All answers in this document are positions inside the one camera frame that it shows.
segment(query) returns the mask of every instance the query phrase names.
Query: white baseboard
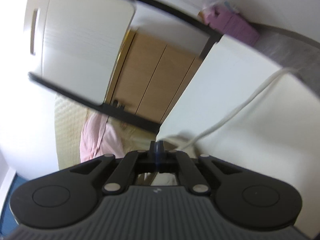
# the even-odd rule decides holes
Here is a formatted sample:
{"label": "white baseboard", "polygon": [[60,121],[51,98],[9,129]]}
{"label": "white baseboard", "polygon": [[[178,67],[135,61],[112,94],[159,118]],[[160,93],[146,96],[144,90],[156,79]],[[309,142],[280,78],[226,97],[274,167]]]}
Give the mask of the white baseboard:
{"label": "white baseboard", "polygon": [[0,186],[0,217],[1,217],[5,199],[7,198],[7,194],[9,192],[9,189],[11,187],[11,184],[15,175],[16,175],[16,170],[9,167],[7,174],[4,177],[4,180]]}

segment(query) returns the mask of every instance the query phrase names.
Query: white table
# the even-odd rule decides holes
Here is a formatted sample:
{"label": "white table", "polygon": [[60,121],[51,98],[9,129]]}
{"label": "white table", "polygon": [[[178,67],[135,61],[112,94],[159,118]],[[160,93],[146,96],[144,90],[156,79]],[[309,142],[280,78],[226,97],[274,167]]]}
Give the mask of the white table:
{"label": "white table", "polygon": [[[157,139],[175,134],[192,138],[245,101],[278,69],[254,49],[224,36],[212,47]],[[201,153],[296,187],[303,199],[296,226],[314,236],[320,231],[319,135],[319,99],[286,75],[196,146]]]}

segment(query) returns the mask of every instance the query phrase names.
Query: gray floor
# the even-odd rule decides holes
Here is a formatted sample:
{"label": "gray floor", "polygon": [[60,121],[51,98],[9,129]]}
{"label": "gray floor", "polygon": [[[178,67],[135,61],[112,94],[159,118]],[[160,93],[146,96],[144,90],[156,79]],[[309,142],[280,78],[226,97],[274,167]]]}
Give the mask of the gray floor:
{"label": "gray floor", "polygon": [[303,82],[320,97],[320,49],[268,29],[260,33],[255,49],[283,67],[297,69]]}

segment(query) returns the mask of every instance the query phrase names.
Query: wooden panel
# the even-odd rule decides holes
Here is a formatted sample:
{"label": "wooden panel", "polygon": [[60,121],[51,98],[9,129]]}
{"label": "wooden panel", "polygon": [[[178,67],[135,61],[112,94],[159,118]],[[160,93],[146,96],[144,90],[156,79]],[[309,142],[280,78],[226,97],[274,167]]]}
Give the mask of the wooden panel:
{"label": "wooden panel", "polygon": [[194,58],[194,54],[167,45],[137,114],[160,122]]}
{"label": "wooden panel", "polygon": [[110,81],[110,84],[109,84],[109,87],[108,87],[108,90],[107,90],[107,95],[106,95],[105,102],[108,103],[108,104],[111,103],[111,99],[112,99],[113,93],[115,91],[116,84],[117,84],[121,69],[123,67],[125,58],[127,57],[129,48],[131,46],[131,43],[133,41],[133,38],[134,38],[135,34],[136,34],[135,31],[130,30],[127,33],[127,36],[125,37],[124,44],[122,46],[120,55],[118,57],[118,62],[117,62],[116,67],[115,67],[115,69],[113,71],[112,78],[111,78],[111,81]]}
{"label": "wooden panel", "polygon": [[165,47],[164,41],[136,33],[113,96],[126,111],[136,113]]}
{"label": "wooden panel", "polygon": [[172,110],[174,105],[177,103],[178,99],[180,98],[180,96],[182,95],[182,93],[184,92],[184,90],[186,89],[188,84],[190,83],[191,79],[193,78],[193,76],[197,72],[197,70],[200,67],[201,63],[202,63],[201,59],[195,58],[195,60],[191,64],[186,76],[184,77],[179,89],[177,90],[177,92],[174,95],[170,105],[168,106],[168,109],[165,111],[164,116],[162,117],[160,123],[163,123],[163,121],[167,118],[168,114],[170,113],[170,111]]}

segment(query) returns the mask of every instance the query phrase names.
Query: cabinet door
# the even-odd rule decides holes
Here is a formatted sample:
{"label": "cabinet door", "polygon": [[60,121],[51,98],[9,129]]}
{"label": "cabinet door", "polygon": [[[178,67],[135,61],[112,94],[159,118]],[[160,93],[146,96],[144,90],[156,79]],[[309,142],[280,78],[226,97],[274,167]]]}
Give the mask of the cabinet door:
{"label": "cabinet door", "polygon": [[160,122],[182,83],[195,55],[170,45],[159,64],[137,110],[137,115]]}
{"label": "cabinet door", "polygon": [[113,100],[125,110],[136,113],[166,43],[152,36],[136,33],[121,70]]}

